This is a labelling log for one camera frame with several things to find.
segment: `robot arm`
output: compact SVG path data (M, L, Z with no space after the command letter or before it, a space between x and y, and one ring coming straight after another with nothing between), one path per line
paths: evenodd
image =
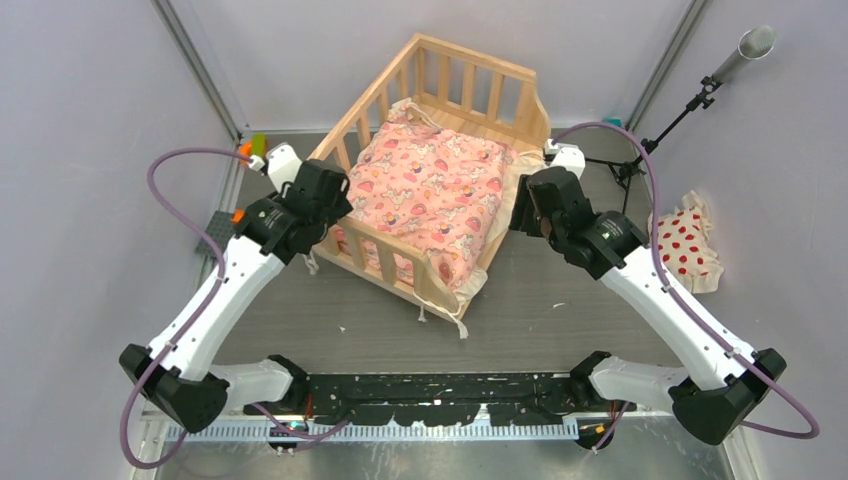
M623 214L597 214L577 176L551 167L522 177L510 229L547 239L566 262L585 269L626 300L683 364L667 368L595 352L571 376L607 400L674 413L700 440L717 445L762 401L767 386L727 355L674 301L657 276L647 239ZM677 281L675 291L747 360L776 379L786 368L774 350L755 351L713 317Z
M328 228L352 210L346 198L348 179L338 167L318 160L301 162L287 144L265 159L251 160L248 168L266 174L277 191L245 209L227 245L226 272L217 295L179 344L171 345L174 332L186 324L217 281L216 267L161 334L146 347L127 346L119 360L127 375L138 381L153 357L171 349L142 393L191 433L206 428L224 410L303 393L292 385L304 380L299 377L305 378L305 373L282 357L232 366L212 365L212 360L265 285L296 254L309 253ZM301 399L290 400L296 405Z

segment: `microphone stand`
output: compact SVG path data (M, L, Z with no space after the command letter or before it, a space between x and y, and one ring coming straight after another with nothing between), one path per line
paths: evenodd
M669 132L671 132L671 130L674 129L674 127L676 127L677 124L680 123L680 121L683 120L683 118L685 118L690 112L694 112L698 109L698 107L703 107L704 110L709 108L709 106L715 101L715 99L710 98L710 95L718 90L718 87L720 86L721 82L715 80L712 76L704 77L701 80L701 92L695 95L695 97L686 104L686 109L683 110L683 113L678 115L677 118L675 118L665 130L663 130L656 140L650 140L647 138L642 139L641 143L642 146L645 147L645 151L650 154L656 150L662 139L664 139L666 135L668 135ZM630 162L623 163L599 160L597 158L586 158L587 162L599 163L608 166L610 172L612 172L613 178L615 179L615 183L624 189L624 203L621 206L621 213L624 213L625 210L627 210L627 201L630 198L630 183L633 181L633 177L636 175L643 175L645 173L639 167L642 160L642 155L639 155L636 159Z

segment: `gray wall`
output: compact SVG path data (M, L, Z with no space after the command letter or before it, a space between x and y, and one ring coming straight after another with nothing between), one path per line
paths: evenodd
M689 2L174 3L234 116L254 130L328 130L415 32L535 69L555 126L626 119Z
M716 225L711 243L727 271L703 301L752 344L784 355L781 384L822 422L813 441L752 435L765 478L844 478L848 4L714 2L639 133L659 133L740 35L761 24L778 32L774 51L655 152L662 203L668 211L689 189L707 197ZM774 394L752 417L806 428Z
M0 62L2 477L127 478L118 354L173 318L199 274L196 238L145 172L229 139L150 2L5 1ZM176 163L164 192L204 222L224 161Z

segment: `metal frame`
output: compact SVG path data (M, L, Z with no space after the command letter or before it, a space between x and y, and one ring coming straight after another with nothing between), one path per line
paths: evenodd
M137 449L138 458L143 462L155 462L162 457L162 450L165 447L165 435L168 433L168 426L171 419L157 420L142 420L143 434ZM141 470L133 467L130 470L130 480L155 480L158 468L152 470Z
M209 103L212 105L212 108L221 120L224 129L227 130L227 133L234 141L238 141L242 136L241 130L236 125L230 110L227 108L226 102L224 102L224 99L218 92L215 82L209 74L209 70L204 65L203 60L201 60L200 54L194 47L194 43L189 37L183 23L180 21L180 18L177 16L177 12L171 4L171 1L150 0L150 3L153 4L156 11L159 13L162 23L170 32L171 37L173 37L174 42L177 44L177 48L179 48L180 53L186 61L186 65L188 65L191 73L194 74L194 77L200 84L200 89L206 95L206 98L209 100Z
M627 130L632 132L639 126L639 122L642 120L642 117L645 116L648 108L650 108L651 103L653 103L665 83L668 74L671 72L674 64L677 63L677 59L680 58L680 54L686 49L686 45L689 44L689 39L692 38L692 35L695 33L695 29L698 27L698 24L700 24L701 19L710 4L712 4L712 0L692 0L689 3L686 13L683 14L683 18L677 25L674 35L671 37L671 42L669 42L668 47L666 47L662 58L657 64L657 67L654 69L654 73L651 74L651 78L648 80L645 90L643 90L642 95L639 96L639 101L636 102L636 108L633 109L633 114L625 124Z

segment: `pink blanket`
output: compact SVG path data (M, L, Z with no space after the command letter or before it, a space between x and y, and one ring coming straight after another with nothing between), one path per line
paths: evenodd
M425 125L403 109L374 135L350 171L351 217L427 252L453 291L470 278L501 203L512 147ZM336 231L347 250L344 234ZM375 246L368 263L379 268ZM398 278L412 284L412 265L395 255Z

